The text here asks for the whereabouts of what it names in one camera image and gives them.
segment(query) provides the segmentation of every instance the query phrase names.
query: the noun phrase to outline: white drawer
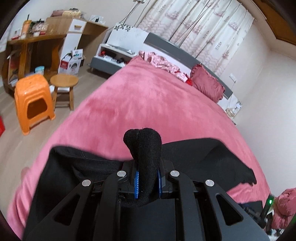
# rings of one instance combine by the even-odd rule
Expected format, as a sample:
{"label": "white drawer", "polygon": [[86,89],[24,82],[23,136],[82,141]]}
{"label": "white drawer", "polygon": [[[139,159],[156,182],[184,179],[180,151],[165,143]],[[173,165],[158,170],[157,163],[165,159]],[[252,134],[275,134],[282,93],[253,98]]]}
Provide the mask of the white drawer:
{"label": "white drawer", "polygon": [[85,21],[73,19],[69,28],[69,32],[82,33],[86,25]]}

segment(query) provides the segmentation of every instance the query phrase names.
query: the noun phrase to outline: orange plastic stool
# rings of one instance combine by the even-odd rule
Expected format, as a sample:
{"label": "orange plastic stool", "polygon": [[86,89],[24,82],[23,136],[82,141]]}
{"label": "orange plastic stool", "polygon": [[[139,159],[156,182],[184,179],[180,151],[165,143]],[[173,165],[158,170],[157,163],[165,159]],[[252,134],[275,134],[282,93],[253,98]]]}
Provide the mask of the orange plastic stool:
{"label": "orange plastic stool", "polygon": [[[46,110],[38,113],[34,117],[28,116],[29,105],[34,105],[34,102],[44,100]],[[15,107],[17,110],[17,117],[24,135],[30,133],[30,126],[46,117],[51,120],[55,118],[54,109],[52,106],[52,97],[49,90],[49,85],[46,79],[40,75],[35,74],[29,77],[20,79],[15,86]]]}

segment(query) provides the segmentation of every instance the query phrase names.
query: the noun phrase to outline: round wooden stool seat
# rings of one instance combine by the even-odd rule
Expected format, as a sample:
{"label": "round wooden stool seat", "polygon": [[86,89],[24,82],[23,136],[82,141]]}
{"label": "round wooden stool seat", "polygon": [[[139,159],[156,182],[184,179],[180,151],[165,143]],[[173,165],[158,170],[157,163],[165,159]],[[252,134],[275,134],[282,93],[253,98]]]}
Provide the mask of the round wooden stool seat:
{"label": "round wooden stool seat", "polygon": [[50,83],[54,85],[54,94],[52,97],[52,104],[55,109],[57,102],[57,91],[59,87],[70,87],[70,110],[74,110],[74,94],[73,87],[77,85],[79,79],[74,75],[69,74],[57,74],[51,77]]}

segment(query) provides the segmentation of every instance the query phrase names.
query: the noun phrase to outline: triangular cutout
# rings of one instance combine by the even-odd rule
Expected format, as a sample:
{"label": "triangular cutout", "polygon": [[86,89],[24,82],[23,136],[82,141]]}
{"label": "triangular cutout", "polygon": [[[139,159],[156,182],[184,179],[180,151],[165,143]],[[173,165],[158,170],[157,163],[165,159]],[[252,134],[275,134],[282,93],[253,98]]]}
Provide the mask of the triangular cutout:
{"label": "triangular cutout", "polygon": [[79,202],[80,196],[75,195],[63,208],[57,213],[54,220],[58,223],[69,226],[71,224],[74,212]]}
{"label": "triangular cutout", "polygon": [[217,195],[216,197],[227,226],[243,220],[243,217],[221,195]]}

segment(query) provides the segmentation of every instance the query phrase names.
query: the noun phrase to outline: gray headboard panel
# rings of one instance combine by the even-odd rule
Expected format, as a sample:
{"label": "gray headboard panel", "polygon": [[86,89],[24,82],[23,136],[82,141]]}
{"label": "gray headboard panel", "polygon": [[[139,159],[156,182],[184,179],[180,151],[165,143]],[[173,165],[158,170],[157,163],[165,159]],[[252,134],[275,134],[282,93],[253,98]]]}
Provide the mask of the gray headboard panel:
{"label": "gray headboard panel", "polygon": [[[186,67],[192,69],[196,64],[200,64],[200,62],[192,57],[190,54],[185,52],[184,50],[180,49],[179,47],[175,46],[174,44],[164,40],[163,38],[149,33],[147,38],[144,41],[145,44],[169,55],[170,57],[174,58],[175,60],[179,61],[180,63],[184,64]],[[227,98],[230,98],[232,95],[231,89],[211,70],[205,67],[206,70],[225,87],[224,95]]]}

